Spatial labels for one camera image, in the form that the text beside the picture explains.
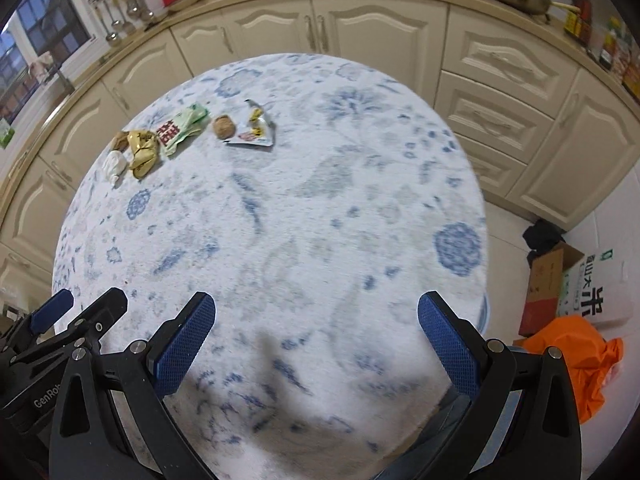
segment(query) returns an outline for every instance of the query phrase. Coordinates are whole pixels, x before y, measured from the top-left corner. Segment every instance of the green snack bag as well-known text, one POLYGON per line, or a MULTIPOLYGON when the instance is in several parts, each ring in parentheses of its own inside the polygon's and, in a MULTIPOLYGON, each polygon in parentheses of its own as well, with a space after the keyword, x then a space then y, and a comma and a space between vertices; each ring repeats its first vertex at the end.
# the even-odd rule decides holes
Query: green snack bag
POLYGON ((200 103, 194 103, 160 126, 156 134, 164 154, 173 155, 179 142, 204 130, 208 117, 209 111, 200 103))
POLYGON ((9 145, 9 142, 13 138, 14 133, 15 130, 6 121, 6 119, 0 119, 0 146, 3 150, 9 145))

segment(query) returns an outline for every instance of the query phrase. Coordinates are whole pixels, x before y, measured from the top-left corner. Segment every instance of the blue flower pattern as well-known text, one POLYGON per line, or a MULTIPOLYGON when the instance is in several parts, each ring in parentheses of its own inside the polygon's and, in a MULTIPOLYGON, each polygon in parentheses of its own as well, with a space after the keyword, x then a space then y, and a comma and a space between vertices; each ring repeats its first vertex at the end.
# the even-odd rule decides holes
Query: blue flower pattern
POLYGON ((426 344, 414 330, 420 295, 436 288, 460 316, 482 321, 478 184, 420 98, 329 56, 276 54, 210 70, 123 129, 153 127, 196 101, 212 116, 243 117, 245 98, 270 108, 271 151, 227 146, 209 127, 117 189, 102 179, 107 150, 95 161, 58 241, 52 290, 69 288, 76 304, 56 328, 118 286, 129 309, 102 352, 120 351, 204 290, 216 325, 190 384, 165 403, 215 473, 373 476, 399 443, 389 435, 413 433, 448 384, 415 351, 426 344))

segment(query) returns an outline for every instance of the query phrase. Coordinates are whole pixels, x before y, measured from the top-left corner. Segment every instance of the cardboard box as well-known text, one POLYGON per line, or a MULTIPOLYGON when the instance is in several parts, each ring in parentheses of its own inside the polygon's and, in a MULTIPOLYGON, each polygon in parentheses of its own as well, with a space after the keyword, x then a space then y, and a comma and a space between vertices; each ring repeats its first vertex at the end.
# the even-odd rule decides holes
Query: cardboard box
POLYGON ((527 299, 518 334, 534 335, 556 317, 564 272, 584 256, 578 249, 560 242, 552 251, 533 260, 527 299))

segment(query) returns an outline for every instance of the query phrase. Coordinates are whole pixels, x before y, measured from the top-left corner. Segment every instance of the orange plastic bag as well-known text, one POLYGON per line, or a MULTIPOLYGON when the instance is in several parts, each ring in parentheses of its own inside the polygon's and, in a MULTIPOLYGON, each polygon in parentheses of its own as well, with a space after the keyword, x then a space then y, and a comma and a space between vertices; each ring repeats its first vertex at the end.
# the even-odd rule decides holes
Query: orange plastic bag
POLYGON ((606 342, 581 316, 563 316, 522 343, 533 354, 542 354, 549 346, 557 346, 564 354, 582 424, 604 404, 600 388, 609 369, 622 359, 622 339, 606 342))

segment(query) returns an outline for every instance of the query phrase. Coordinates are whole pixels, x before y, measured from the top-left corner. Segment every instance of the cabinet door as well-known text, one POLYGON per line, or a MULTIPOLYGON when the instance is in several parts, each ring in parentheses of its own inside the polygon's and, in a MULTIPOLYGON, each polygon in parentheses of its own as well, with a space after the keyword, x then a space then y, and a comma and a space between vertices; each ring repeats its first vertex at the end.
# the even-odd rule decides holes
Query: cabinet door
POLYGON ((191 77, 171 31, 164 30, 119 62, 102 80, 132 118, 191 77))
POLYGON ((451 6, 442 69, 489 85, 554 118, 578 65, 528 32, 451 6))
POLYGON ((531 160, 553 123, 513 97, 444 71, 434 108, 457 134, 521 162, 531 160))
POLYGON ((97 82, 60 121, 39 155, 73 188, 129 120, 102 82, 97 82))
POLYGON ((222 15, 242 58, 317 51, 310 0, 255 0, 222 15))
POLYGON ((312 0, 322 52, 363 63, 435 101, 447 4, 433 0, 312 0))
POLYGON ((617 186, 638 156, 638 120, 580 70, 560 118, 507 199, 569 230, 617 186))
POLYGON ((74 190, 36 157, 15 192, 0 228, 0 242, 47 272, 74 190))
POLYGON ((0 244, 0 287, 17 294, 33 312, 51 297, 51 274, 0 244))
POLYGON ((196 16, 171 30, 193 75, 240 59, 220 12, 196 16))
POLYGON ((456 135, 482 189, 505 196, 526 166, 514 158, 456 135))

